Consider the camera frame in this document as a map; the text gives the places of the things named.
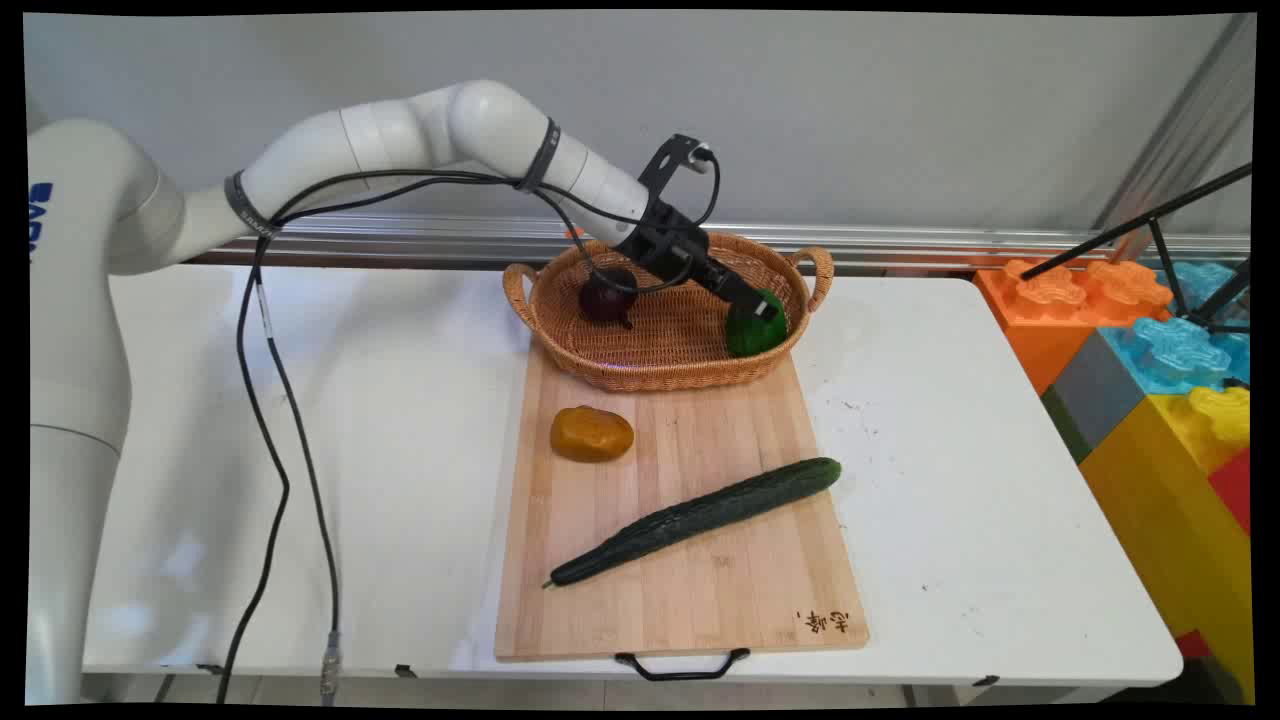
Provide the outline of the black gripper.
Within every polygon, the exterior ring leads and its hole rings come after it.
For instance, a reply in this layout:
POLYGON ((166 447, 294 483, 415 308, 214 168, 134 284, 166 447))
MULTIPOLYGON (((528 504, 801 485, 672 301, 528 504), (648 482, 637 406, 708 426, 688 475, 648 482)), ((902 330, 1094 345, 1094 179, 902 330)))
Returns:
POLYGON ((654 293, 692 282, 731 304, 728 327, 786 320, 782 301, 769 288, 749 287, 737 272, 714 259, 709 234, 662 200, 650 202, 643 223, 635 225, 614 251, 660 281, 636 288, 636 293, 654 293))

